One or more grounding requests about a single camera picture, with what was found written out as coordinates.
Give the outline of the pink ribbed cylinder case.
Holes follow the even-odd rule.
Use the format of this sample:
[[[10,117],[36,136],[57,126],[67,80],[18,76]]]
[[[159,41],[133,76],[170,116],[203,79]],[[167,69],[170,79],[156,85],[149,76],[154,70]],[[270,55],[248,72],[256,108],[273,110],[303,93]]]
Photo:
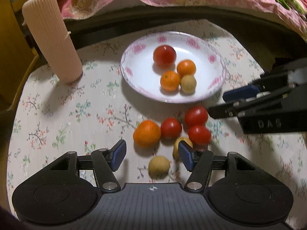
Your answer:
[[[40,51],[60,81],[72,83],[83,73],[57,0],[28,0],[22,15]]]

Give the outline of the small orange with navel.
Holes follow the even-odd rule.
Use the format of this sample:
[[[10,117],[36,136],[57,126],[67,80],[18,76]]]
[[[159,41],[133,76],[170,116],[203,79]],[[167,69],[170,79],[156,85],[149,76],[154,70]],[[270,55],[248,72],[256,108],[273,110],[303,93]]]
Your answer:
[[[179,74],[177,74],[174,71],[167,71],[163,73],[160,78],[160,85],[162,89],[169,91],[169,92],[174,92],[178,90],[180,82],[181,82],[181,78]]]

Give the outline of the floral tablecloth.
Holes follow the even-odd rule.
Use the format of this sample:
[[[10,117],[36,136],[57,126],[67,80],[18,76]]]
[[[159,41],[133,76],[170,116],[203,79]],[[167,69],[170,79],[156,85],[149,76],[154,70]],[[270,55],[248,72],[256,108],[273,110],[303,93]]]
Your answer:
[[[78,55],[83,76],[74,84],[62,84],[50,67],[35,70],[28,78],[15,116],[7,161],[7,196],[25,179],[68,151],[88,155],[126,140],[127,154],[116,172],[121,184],[152,183],[147,167],[155,155],[172,160],[173,144],[139,150],[133,132],[144,120],[160,124],[169,117],[184,119],[187,105],[152,101],[135,92],[123,80],[120,59],[134,40],[154,32],[185,32],[212,44],[226,65],[223,90],[243,86],[262,68],[229,32],[207,20],[159,26],[126,34],[82,48]],[[303,135],[244,135],[235,118],[209,119],[209,149],[216,155],[238,152],[286,184],[294,195],[288,224],[306,226],[306,145]]]

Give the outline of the tan longan fruit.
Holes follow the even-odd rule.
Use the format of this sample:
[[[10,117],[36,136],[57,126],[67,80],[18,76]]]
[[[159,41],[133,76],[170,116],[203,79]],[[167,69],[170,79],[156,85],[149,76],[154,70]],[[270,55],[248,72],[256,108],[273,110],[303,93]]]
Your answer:
[[[193,75],[185,75],[181,79],[181,90],[186,94],[193,94],[196,90],[197,81]]]

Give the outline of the smooth small orange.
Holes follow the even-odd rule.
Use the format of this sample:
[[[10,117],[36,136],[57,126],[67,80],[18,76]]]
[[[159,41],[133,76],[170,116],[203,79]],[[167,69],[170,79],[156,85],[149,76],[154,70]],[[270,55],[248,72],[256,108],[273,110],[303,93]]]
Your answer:
[[[180,77],[194,75],[196,73],[196,65],[192,60],[185,59],[177,65],[176,71]]]

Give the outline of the white floral plate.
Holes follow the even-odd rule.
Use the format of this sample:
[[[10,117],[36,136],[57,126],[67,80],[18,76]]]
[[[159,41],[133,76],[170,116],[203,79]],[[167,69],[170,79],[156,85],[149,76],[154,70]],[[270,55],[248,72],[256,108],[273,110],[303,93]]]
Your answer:
[[[156,48],[168,45],[176,53],[176,59],[168,67],[159,67],[154,62]],[[181,88],[167,91],[160,79],[167,71],[176,72],[177,65],[191,60],[196,65],[194,77],[196,88],[186,94]],[[193,103],[217,93],[225,80],[226,67],[221,54],[208,42],[182,32],[159,32],[143,36],[131,43],[123,52],[120,70],[126,83],[139,94],[165,103]]]

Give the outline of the oblong red cherry tomato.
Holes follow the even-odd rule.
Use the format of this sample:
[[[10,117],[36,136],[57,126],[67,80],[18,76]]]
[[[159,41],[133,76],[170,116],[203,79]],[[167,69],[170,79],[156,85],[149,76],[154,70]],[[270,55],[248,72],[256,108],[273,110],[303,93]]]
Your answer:
[[[207,110],[203,106],[195,106],[185,113],[184,122],[187,127],[204,125],[209,118]]]

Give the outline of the red cherry tomato with stem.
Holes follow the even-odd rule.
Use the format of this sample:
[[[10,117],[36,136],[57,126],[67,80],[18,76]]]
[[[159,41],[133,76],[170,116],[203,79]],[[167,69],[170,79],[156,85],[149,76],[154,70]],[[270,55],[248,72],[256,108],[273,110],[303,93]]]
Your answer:
[[[211,131],[203,125],[194,125],[188,130],[188,137],[194,145],[207,146],[211,141]]]

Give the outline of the large wrinkled orange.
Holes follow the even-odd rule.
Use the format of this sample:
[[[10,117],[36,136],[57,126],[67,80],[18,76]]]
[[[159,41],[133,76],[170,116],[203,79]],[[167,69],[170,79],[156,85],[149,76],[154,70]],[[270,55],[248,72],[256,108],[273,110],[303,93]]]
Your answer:
[[[161,129],[153,121],[145,120],[139,124],[133,133],[135,144],[142,148],[150,148],[156,145],[161,138]]]

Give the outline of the brownish longan fruit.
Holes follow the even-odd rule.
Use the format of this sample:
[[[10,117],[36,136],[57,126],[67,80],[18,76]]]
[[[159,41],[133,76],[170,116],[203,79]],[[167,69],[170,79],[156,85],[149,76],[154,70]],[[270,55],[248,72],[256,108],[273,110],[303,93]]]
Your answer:
[[[170,169],[170,161],[164,156],[153,157],[148,164],[148,174],[152,179],[164,179]]]

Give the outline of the dark sofa edge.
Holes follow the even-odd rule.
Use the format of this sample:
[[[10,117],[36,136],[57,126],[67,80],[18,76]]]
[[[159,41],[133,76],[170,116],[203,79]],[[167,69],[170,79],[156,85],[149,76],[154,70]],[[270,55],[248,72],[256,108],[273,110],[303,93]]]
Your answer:
[[[296,32],[266,19],[210,7],[137,6],[65,20],[75,48],[170,23],[207,19],[231,33],[266,71],[306,57],[306,42]]]

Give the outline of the large red tomato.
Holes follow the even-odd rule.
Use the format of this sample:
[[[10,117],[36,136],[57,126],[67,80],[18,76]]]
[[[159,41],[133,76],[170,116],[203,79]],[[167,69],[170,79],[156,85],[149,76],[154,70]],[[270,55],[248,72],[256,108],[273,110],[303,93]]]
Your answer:
[[[161,45],[153,53],[154,64],[160,68],[168,68],[176,60],[176,51],[169,45]]]

